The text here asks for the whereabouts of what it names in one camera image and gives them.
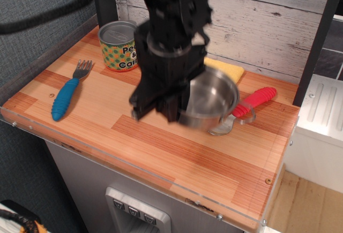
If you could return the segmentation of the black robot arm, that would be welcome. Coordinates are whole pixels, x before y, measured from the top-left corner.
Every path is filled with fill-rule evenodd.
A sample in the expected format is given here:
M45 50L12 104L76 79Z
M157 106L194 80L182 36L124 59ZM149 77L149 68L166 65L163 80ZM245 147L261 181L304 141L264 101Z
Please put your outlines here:
M187 107L190 82L205 70L204 45L192 44L211 22L208 0L144 0L148 21L134 33L141 79L129 101L139 120L151 110L169 122Z

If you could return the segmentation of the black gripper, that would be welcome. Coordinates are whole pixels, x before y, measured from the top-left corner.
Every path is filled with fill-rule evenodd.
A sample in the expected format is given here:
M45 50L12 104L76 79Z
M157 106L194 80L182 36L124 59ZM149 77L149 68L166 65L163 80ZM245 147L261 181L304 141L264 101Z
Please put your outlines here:
M189 45L180 54L157 54L149 26L140 25L134 37L141 79L129 98L132 118L139 121L156 108L168 122L177 122L189 102L190 81L205 71L205 46Z

